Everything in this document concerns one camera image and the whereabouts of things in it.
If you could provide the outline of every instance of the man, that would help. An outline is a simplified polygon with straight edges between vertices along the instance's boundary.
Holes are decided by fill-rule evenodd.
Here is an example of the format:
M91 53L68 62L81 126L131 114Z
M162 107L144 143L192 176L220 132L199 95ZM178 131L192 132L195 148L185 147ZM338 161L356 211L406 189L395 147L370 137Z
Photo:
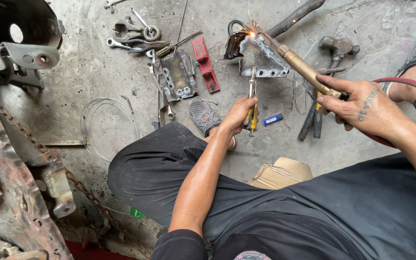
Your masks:
M416 80L416 47L399 71ZM395 102L416 108L416 88L368 81L317 79L350 94L318 98L347 131L383 137L401 153L358 163L280 190L220 174L248 108L243 97L221 119L204 99L189 109L205 139L171 123L128 145L113 159L112 192L169 227L154 260L416 259L416 124Z

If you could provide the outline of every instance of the tattooed hand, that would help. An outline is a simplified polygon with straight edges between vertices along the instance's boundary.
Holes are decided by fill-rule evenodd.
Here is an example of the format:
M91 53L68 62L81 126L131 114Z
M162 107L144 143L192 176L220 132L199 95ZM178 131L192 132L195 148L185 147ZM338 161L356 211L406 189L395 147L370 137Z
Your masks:
M317 76L322 84L350 94L347 102L330 96L317 98L325 109L336 114L338 124L346 131L353 127L385 139L394 127L400 126L408 117L394 104L378 83L349 81L329 76Z

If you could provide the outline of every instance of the black pants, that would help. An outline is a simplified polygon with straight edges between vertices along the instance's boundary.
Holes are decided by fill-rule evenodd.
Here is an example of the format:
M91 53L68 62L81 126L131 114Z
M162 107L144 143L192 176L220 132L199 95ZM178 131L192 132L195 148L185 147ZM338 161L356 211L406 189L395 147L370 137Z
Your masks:
M121 150L110 163L107 183L118 198L169 227L179 188L206 146L183 125L170 123ZM230 227L255 212L325 221L367 259L416 259L416 171L402 153L280 190L221 174L203 224L204 239L223 244Z

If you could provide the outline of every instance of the cardboard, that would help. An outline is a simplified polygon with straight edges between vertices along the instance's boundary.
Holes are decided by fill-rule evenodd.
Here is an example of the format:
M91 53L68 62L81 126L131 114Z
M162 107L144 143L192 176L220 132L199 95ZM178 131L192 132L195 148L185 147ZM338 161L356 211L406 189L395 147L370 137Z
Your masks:
M264 163L248 184L262 189L278 190L311 179L309 165L280 157L274 164Z

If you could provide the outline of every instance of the hand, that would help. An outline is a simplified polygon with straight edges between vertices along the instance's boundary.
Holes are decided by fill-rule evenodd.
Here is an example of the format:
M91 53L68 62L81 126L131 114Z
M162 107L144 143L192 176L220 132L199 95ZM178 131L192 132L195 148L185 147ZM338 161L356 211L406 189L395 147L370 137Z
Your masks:
M336 114L335 120L344 124L346 131L355 127L388 139L406 120L410 121L378 83L329 76L316 76L316 79L328 87L350 94L347 102L330 96L317 98L319 104Z
M258 103L258 98L248 98L248 95L237 100L219 127L230 131L232 136L239 134L244 127L243 121L245 121L248 110L256 103Z

